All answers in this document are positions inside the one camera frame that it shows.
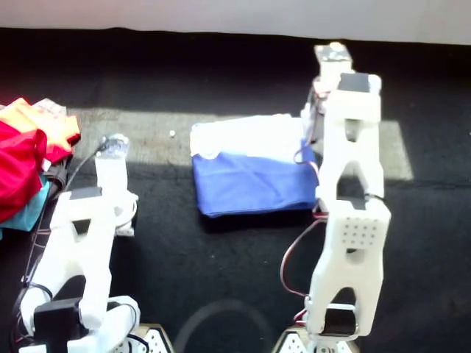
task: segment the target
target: red wire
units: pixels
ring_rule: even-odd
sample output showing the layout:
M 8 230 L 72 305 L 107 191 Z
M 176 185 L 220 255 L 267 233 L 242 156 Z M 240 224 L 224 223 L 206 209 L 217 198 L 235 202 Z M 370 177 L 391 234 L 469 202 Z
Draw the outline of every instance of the red wire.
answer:
M 316 219 L 308 228 L 304 230 L 298 237 L 293 241 L 293 243 L 289 246 L 289 248 L 286 250 L 285 254 L 283 255 L 283 259 L 281 260 L 281 266 L 280 266 L 280 280 L 281 284 L 283 287 L 289 292 L 296 294 L 297 296 L 305 297 L 307 296 L 307 293 L 299 292 L 298 290 L 291 289 L 285 281 L 285 266 L 286 262 L 288 261 L 289 256 L 291 255 L 293 249 L 296 247 L 296 245 L 303 239 L 312 229 L 314 229 L 319 223 L 326 222 L 325 219 L 320 218 Z

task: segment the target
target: orange cloth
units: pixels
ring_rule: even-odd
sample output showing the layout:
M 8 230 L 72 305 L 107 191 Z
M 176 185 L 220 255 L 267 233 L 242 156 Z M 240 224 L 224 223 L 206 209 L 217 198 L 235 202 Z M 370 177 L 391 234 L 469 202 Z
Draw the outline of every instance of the orange cloth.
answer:
M 58 119 L 41 108 L 32 107 L 22 98 L 0 110 L 0 122 L 20 133 L 36 129 L 44 131 L 47 136 L 46 159 L 52 164 L 72 155 L 72 146 L 80 139 L 75 116 Z

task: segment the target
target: teal cloth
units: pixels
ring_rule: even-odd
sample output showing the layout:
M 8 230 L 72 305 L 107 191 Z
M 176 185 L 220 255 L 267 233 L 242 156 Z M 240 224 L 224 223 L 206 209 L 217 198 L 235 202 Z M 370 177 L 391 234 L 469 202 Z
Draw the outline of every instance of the teal cloth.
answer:
M 39 215 L 41 214 L 41 210 L 46 203 L 50 187 L 50 183 L 47 181 L 44 175 L 41 174 L 40 179 L 43 183 L 41 190 L 39 190 L 39 192 L 33 196 L 31 201 L 29 201 L 20 212 L 16 213 L 12 218 L 6 220 L 5 222 L 0 223 L 0 240 L 2 238 L 2 228 L 17 229 L 29 232 L 35 226 Z

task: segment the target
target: perforated panel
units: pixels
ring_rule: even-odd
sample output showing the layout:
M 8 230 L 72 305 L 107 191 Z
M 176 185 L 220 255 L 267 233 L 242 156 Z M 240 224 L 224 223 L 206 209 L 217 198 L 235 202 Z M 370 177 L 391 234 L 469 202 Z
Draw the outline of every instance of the perforated panel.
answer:
M 144 340 L 149 344 L 149 353 L 170 353 L 166 348 L 165 343 L 163 342 L 162 334 L 157 329 L 150 329 Z M 145 353 L 146 347 L 136 340 L 127 338 L 123 343 L 121 343 L 113 353 Z
M 376 244 L 379 234 L 378 219 L 346 217 L 342 243 L 351 249 L 368 249 Z
M 277 353 L 308 353 L 308 351 L 302 344 L 300 336 L 293 332 L 286 335 Z

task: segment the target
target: white wall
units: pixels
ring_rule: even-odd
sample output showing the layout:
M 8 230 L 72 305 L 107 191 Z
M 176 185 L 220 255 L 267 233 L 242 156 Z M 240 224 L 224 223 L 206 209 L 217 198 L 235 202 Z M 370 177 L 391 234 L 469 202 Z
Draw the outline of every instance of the white wall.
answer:
M 1 0 L 0 26 L 471 44 L 469 0 Z

